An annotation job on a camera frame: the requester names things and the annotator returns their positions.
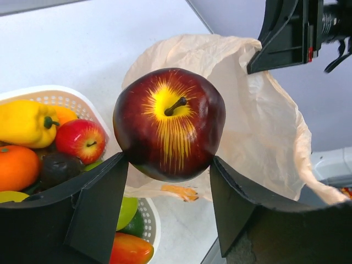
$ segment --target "white basket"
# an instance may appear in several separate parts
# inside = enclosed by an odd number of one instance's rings
[[[20,99],[67,107],[73,110],[80,118],[100,124],[106,133],[107,139],[109,140],[111,137],[110,130],[94,105],[84,95],[73,89],[58,85],[42,85],[0,93],[0,104]],[[143,239],[151,243],[156,251],[161,236],[159,214],[151,199],[139,199],[138,209],[142,213],[145,224]]]

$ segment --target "red apple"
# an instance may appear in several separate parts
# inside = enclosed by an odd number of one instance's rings
[[[87,165],[97,161],[105,149],[105,132],[100,125],[84,119],[59,127],[55,138],[59,152],[79,157]]]
[[[118,144],[139,171],[182,182],[210,165],[225,117],[224,100],[207,79],[168,68],[148,73],[122,91],[113,126]]]

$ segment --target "white plastic bag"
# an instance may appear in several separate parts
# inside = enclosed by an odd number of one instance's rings
[[[242,175],[287,198],[297,200],[306,183],[329,204],[346,200],[313,176],[311,133],[295,102],[269,72],[247,75],[246,65],[260,48],[260,42],[251,38],[175,36],[148,48],[127,72],[122,89],[161,68],[198,73],[225,100],[227,118],[218,156]],[[129,166],[125,195],[212,200],[209,171],[190,181],[168,184]]]

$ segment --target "fruit basket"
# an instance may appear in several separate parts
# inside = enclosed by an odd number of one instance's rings
[[[111,147],[109,148],[109,138],[112,134],[108,126],[106,126],[93,104],[79,92],[57,85],[43,85],[0,94],[0,105],[13,100],[31,100],[47,105],[64,106],[74,111],[80,119],[91,120],[99,124],[104,129],[107,139],[103,160],[112,156],[109,154],[113,153]],[[65,184],[69,186],[70,181],[72,181],[72,179],[65,182]],[[145,230],[142,238],[152,244],[154,252],[156,252],[161,236],[161,223],[158,212],[151,199],[139,199],[138,210],[144,221]]]

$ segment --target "table surface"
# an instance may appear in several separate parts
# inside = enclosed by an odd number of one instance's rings
[[[124,75],[156,41],[208,31],[186,1],[96,0],[0,17],[0,92],[63,85],[112,129]],[[153,199],[162,235],[153,263],[199,264],[217,237],[212,203]]]

